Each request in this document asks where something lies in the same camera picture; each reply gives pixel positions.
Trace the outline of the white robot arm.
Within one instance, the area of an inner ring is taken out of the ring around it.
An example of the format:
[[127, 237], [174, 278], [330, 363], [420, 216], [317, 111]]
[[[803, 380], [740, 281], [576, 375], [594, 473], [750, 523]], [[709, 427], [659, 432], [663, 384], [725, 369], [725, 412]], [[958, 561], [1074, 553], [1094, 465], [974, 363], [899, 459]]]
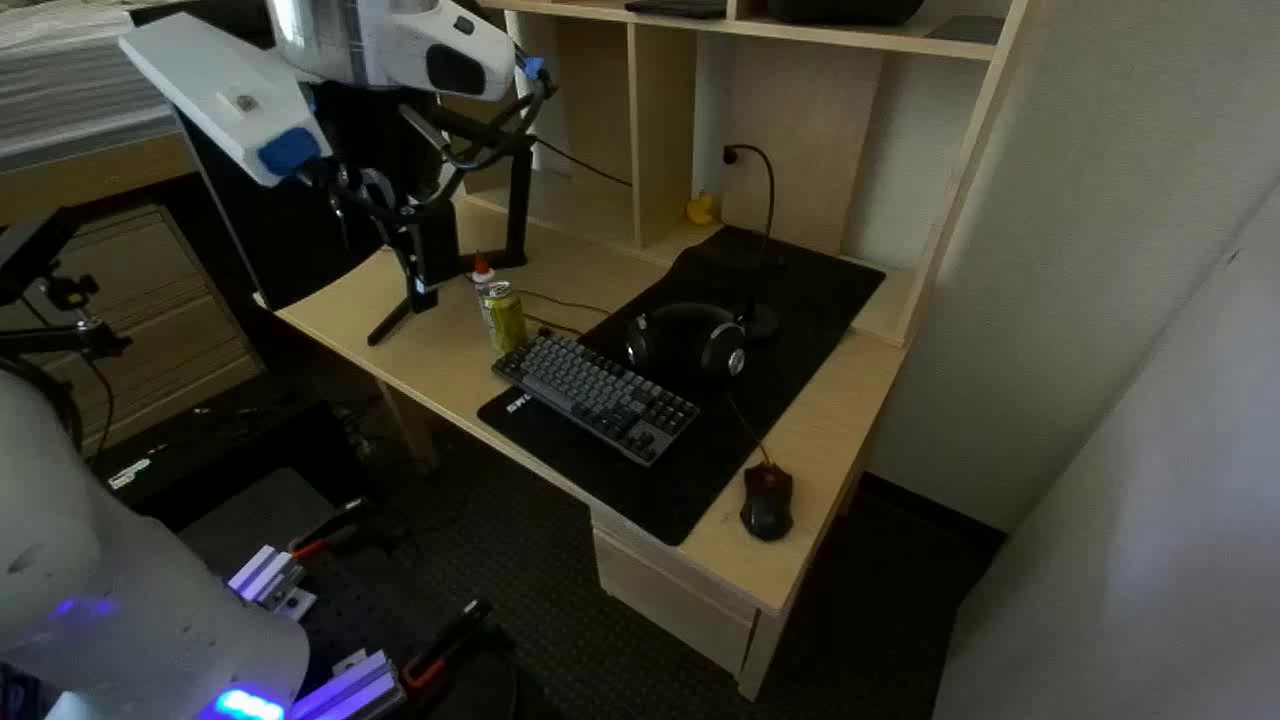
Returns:
[[0, 659], [61, 694], [46, 720], [382, 720], [487, 635], [473, 600], [416, 659], [306, 689], [306, 631], [110, 495], [46, 375], [0, 369]]

